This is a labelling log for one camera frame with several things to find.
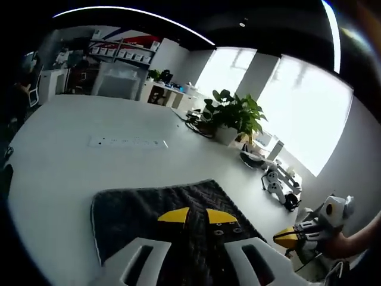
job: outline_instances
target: human arm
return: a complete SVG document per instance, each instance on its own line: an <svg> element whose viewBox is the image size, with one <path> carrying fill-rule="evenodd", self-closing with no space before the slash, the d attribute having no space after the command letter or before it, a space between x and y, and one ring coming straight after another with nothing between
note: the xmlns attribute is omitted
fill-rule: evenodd
<svg viewBox="0 0 381 286"><path fill-rule="evenodd" d="M323 244L323 254L332 259L351 257L368 249L381 230L381 212L362 230L345 237L338 233Z"/></svg>

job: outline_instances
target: human hand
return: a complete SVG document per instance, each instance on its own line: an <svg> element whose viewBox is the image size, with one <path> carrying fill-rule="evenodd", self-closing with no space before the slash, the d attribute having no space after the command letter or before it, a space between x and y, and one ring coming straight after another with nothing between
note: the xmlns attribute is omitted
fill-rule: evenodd
<svg viewBox="0 0 381 286"><path fill-rule="evenodd" d="M349 239L342 232L334 234L333 237L319 244L321 252L328 258L339 259L348 257Z"/></svg>

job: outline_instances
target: power strip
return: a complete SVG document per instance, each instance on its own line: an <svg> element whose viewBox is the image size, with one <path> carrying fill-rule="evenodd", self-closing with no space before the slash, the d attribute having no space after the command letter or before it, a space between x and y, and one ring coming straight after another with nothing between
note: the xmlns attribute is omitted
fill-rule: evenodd
<svg viewBox="0 0 381 286"><path fill-rule="evenodd" d="M164 140L150 140L142 139L140 137L131 138L113 138L113 137L99 137L91 136L88 144L89 147L111 147L111 148L168 148Z"/></svg>

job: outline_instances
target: potted plant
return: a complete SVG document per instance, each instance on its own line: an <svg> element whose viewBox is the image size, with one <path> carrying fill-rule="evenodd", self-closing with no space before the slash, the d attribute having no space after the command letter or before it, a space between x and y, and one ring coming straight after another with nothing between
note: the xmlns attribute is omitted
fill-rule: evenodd
<svg viewBox="0 0 381 286"><path fill-rule="evenodd" d="M247 134L252 138L252 133L263 132L259 124L260 119L266 119L262 108L248 94L239 98L236 94L230 96L227 90L213 91L213 97L218 106L213 106L213 100L204 100L206 103L202 116L205 123L214 131L215 139L229 145L238 134Z"/></svg>
<svg viewBox="0 0 381 286"><path fill-rule="evenodd" d="M160 71L158 70L149 70L148 71L148 81L153 82L158 80L160 77Z"/></svg>

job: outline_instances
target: white table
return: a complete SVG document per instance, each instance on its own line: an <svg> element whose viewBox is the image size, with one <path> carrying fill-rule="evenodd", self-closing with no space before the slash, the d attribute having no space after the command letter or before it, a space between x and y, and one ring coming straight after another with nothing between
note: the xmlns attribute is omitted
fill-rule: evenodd
<svg viewBox="0 0 381 286"><path fill-rule="evenodd" d="M91 135L163 139L169 148L92 148ZM31 258L53 285L86 285L101 273L90 204L103 189L212 178L271 245L275 233L295 223L296 212L261 189L262 173L246 167L237 150L192 132L169 108L57 95L31 116L11 146L11 216Z"/></svg>

